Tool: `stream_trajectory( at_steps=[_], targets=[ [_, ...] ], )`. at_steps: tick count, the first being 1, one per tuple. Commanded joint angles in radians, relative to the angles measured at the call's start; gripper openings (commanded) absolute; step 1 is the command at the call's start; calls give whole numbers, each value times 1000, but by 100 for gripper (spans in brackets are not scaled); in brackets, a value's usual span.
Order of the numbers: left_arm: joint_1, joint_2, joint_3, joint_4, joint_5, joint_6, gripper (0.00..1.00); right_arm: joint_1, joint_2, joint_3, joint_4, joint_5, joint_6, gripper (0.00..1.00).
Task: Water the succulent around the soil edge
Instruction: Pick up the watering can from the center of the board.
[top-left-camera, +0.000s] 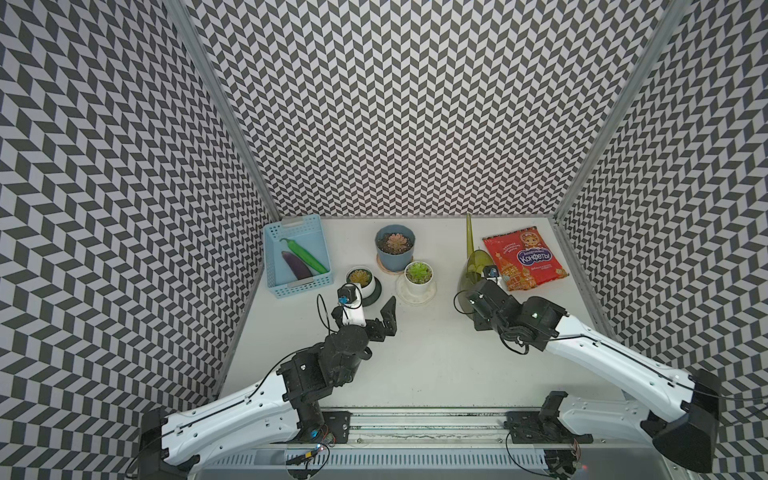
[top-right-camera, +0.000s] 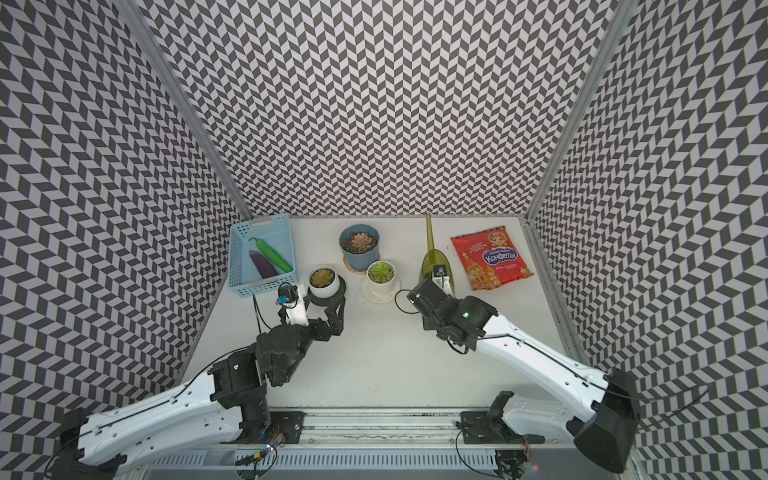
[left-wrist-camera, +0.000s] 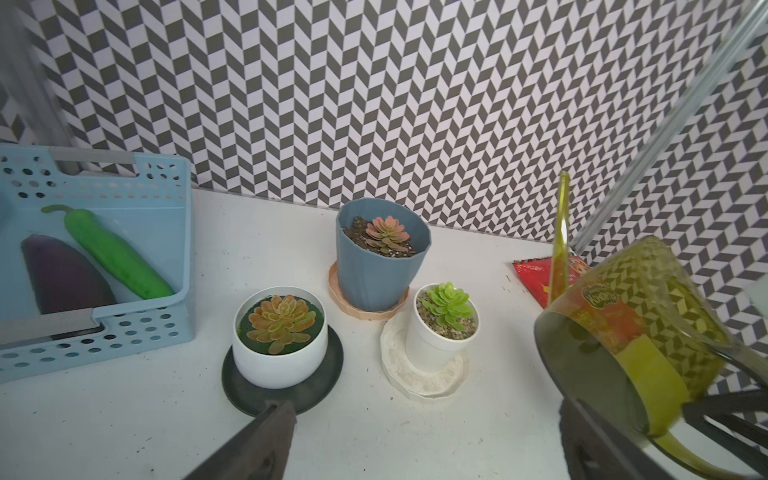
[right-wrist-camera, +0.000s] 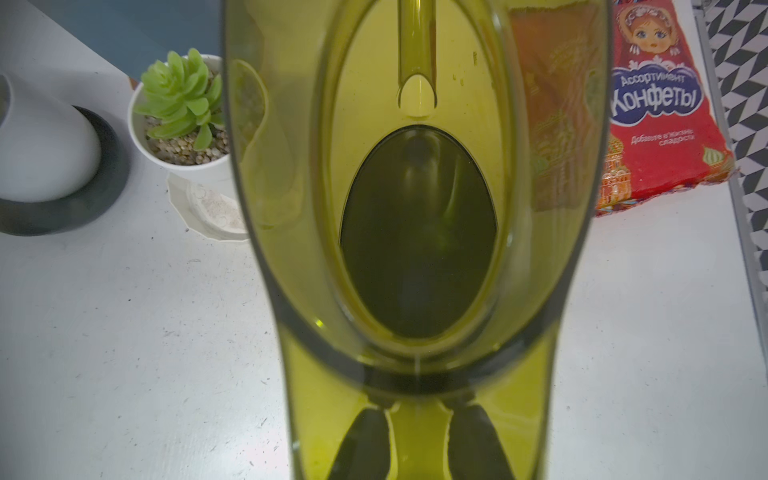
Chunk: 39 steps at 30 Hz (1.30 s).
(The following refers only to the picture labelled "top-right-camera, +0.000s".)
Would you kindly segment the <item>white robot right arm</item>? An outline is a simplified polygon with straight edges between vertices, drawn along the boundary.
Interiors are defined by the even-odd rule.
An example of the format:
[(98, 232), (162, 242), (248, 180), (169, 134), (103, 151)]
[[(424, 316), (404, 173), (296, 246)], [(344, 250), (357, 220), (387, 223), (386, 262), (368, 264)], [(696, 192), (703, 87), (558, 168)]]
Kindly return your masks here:
[(509, 395), (495, 408), (507, 429), (571, 441), (595, 465), (615, 474), (625, 471), (640, 423), (635, 375), (618, 368), (605, 373), (571, 359), (487, 302), (457, 299), (431, 280), (421, 281), (407, 299), (439, 339), (495, 358), (553, 396), (541, 402)]

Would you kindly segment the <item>green transparent watering can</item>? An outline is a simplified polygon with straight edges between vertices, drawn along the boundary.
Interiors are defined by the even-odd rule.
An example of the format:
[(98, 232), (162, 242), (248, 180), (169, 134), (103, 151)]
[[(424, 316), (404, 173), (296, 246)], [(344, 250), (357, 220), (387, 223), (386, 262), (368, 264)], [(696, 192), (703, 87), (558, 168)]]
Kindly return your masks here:
[(453, 283), (453, 273), (450, 267), (449, 260), (447, 259), (446, 255), (441, 250), (437, 249), (435, 246), (432, 219), (430, 214), (426, 215), (426, 241), (427, 241), (427, 252), (422, 260), (421, 269), (420, 269), (420, 278), (422, 280), (429, 279), (432, 281), (431, 279), (432, 266), (435, 264), (447, 264), (452, 274), (452, 283)]

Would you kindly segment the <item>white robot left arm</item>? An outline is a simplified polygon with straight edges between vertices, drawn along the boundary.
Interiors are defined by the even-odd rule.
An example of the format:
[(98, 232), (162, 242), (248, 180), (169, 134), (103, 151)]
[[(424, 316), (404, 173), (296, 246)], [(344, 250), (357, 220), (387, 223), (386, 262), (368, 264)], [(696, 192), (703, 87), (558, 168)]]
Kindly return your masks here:
[(101, 413), (65, 413), (46, 477), (113, 479), (134, 466), (214, 443), (263, 444), (269, 450), (298, 443), (305, 413), (270, 412), (268, 390), (290, 381), (313, 343), (343, 332), (345, 304), (343, 296), (325, 300), (322, 318), (305, 325), (283, 322), (161, 394)]

